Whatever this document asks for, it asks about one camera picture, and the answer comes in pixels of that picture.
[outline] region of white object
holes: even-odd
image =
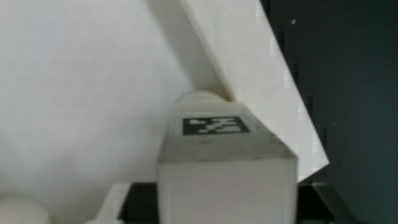
[[[45,207],[27,198],[8,197],[0,200],[2,224],[50,224]]]
[[[327,165],[260,0],[182,0],[233,100],[299,156],[299,181]]]
[[[173,113],[159,158],[160,223],[294,224],[295,194],[290,148],[244,104],[194,93]]]

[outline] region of white cardboard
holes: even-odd
[[[299,156],[299,181],[327,165],[324,147],[258,0],[182,0],[233,100]]]

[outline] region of white panel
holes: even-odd
[[[0,1],[0,197],[32,197],[57,224],[95,218],[112,183],[155,175],[169,109],[219,88],[178,6]]]
[[[258,0],[182,0],[223,81],[299,155],[299,180],[327,157]]]

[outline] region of black background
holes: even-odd
[[[359,220],[398,223],[398,1],[263,0],[263,7],[331,158],[327,180]]]

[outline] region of white wall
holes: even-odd
[[[0,197],[40,200],[57,224],[95,217],[114,182],[155,175],[194,89],[221,86],[173,1],[0,1]]]

